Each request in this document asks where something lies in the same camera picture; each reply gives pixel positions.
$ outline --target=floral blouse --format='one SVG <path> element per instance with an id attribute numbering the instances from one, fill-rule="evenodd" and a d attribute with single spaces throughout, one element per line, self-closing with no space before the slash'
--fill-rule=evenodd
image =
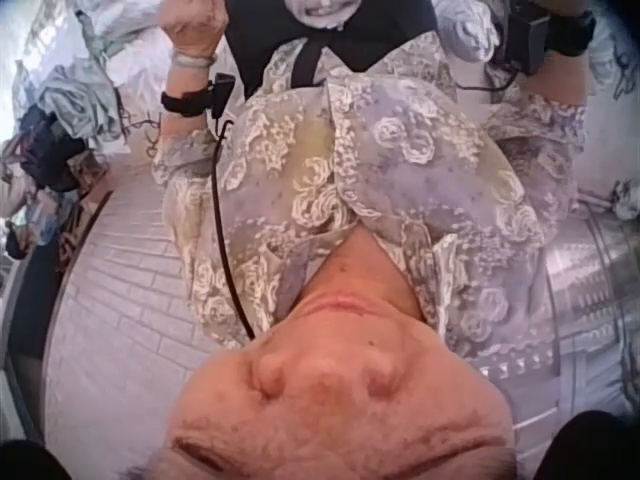
<path id="1" fill-rule="evenodd" d="M 542 247 L 568 214 L 584 109 L 517 91 L 479 126 L 456 105 L 435 33 L 351 72 L 330 50 L 290 89 L 304 40 L 282 46 L 240 109 L 219 164 L 239 296 L 256 332 L 292 308 L 360 222 L 404 272 L 424 318 L 472 361 L 549 343 Z M 153 163 L 191 308 L 227 347 L 248 341 L 213 228 L 209 131 L 164 138 Z"/>

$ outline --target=black cable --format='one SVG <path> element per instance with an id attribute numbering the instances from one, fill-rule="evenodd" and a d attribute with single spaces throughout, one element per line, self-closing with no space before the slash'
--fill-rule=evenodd
<path id="1" fill-rule="evenodd" d="M 213 151 L 213 160 L 211 162 L 211 193 L 213 196 L 213 219 L 216 228 L 216 236 L 218 237 L 218 249 L 220 250 L 220 260 L 222 261 L 222 269 L 224 270 L 224 278 L 227 282 L 227 287 L 229 288 L 229 294 L 231 295 L 231 301 L 233 302 L 233 306 L 236 310 L 236 314 L 240 318 L 240 322 L 244 327 L 249 340 L 253 340 L 256 338 L 255 333 L 253 332 L 253 328 L 251 328 L 251 324 L 249 323 L 249 319 L 247 318 L 244 309 L 242 308 L 242 303 L 240 302 L 240 297 L 238 295 L 238 291 L 236 290 L 236 285 L 233 282 L 233 275 L 231 274 L 231 267 L 229 266 L 229 257 L 227 256 L 227 247 L 224 241 L 224 229 L 222 228 L 222 214 L 220 213 L 220 196 L 218 194 L 218 174 L 217 167 L 218 162 L 220 161 L 220 154 L 222 153 L 222 141 L 225 138 L 225 133 L 227 132 L 227 128 L 233 125 L 231 120 L 226 120 L 222 125 L 222 129 L 218 129 L 218 120 L 216 119 L 216 136 L 218 137 L 218 141 L 216 142 L 216 148 Z"/>
<path id="2" fill-rule="evenodd" d="M 456 82 L 456 87 L 458 87 L 460 90 L 470 90 L 474 92 L 499 93 L 499 92 L 504 92 L 507 88 L 513 85 L 513 82 L 516 81 L 516 78 L 518 78 L 518 71 L 514 70 L 513 72 L 511 72 L 511 76 L 507 80 L 507 83 L 499 87 L 467 87 L 464 85 L 460 85 L 457 82 Z"/>

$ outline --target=black bag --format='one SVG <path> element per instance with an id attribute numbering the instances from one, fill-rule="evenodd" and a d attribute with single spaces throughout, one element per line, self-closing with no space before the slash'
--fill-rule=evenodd
<path id="1" fill-rule="evenodd" d="M 20 166 L 39 189 L 49 187 L 64 193 L 80 186 L 67 161 L 86 150 L 84 140 L 71 138 L 54 114 L 47 114 L 36 105 L 20 120 L 20 133 Z"/>

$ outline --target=lip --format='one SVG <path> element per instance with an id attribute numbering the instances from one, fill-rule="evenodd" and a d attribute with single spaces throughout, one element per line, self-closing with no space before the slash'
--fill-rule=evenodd
<path id="1" fill-rule="evenodd" d="M 346 312 L 358 315 L 373 315 L 374 309 L 364 297 L 349 294 L 322 295 L 304 305 L 298 316 L 313 315 L 319 312 Z"/>

